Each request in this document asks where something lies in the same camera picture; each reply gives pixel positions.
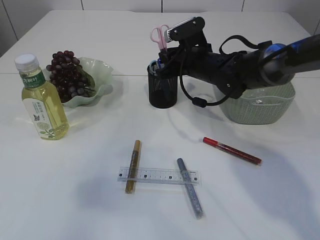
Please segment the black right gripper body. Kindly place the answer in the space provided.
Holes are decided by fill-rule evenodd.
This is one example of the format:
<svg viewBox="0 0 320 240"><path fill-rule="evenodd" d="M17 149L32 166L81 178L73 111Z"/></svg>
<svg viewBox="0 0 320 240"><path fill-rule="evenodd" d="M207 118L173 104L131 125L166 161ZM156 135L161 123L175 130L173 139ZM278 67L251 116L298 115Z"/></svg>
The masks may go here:
<svg viewBox="0 0 320 240"><path fill-rule="evenodd" d="M157 70L157 76L161 79L178 77L180 75L190 76L195 79L213 83L215 73L218 70L218 55L206 48L194 46L187 54L182 46L170 47L167 51L172 51L171 63L164 64L162 69Z"/></svg>

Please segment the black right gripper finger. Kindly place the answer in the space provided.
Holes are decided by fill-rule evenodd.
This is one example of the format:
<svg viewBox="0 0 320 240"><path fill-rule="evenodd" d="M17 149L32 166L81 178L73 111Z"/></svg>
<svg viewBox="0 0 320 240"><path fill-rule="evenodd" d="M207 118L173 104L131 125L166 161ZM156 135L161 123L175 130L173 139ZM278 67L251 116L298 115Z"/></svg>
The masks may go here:
<svg viewBox="0 0 320 240"><path fill-rule="evenodd" d="M172 51L161 51L158 56L162 64L169 64L171 63L173 53Z"/></svg>

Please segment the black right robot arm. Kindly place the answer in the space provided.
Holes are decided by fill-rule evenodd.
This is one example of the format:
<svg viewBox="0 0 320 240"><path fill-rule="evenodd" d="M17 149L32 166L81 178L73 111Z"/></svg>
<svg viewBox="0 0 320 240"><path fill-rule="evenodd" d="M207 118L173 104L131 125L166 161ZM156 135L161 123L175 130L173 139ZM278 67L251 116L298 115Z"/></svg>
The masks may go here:
<svg viewBox="0 0 320 240"><path fill-rule="evenodd" d="M244 91L289 83L296 73L320 68L320 36L288 45L271 41L253 45L252 52L214 53L211 44L187 48L184 41L159 55L161 79L190 76L216 86L225 96L238 99Z"/></svg>

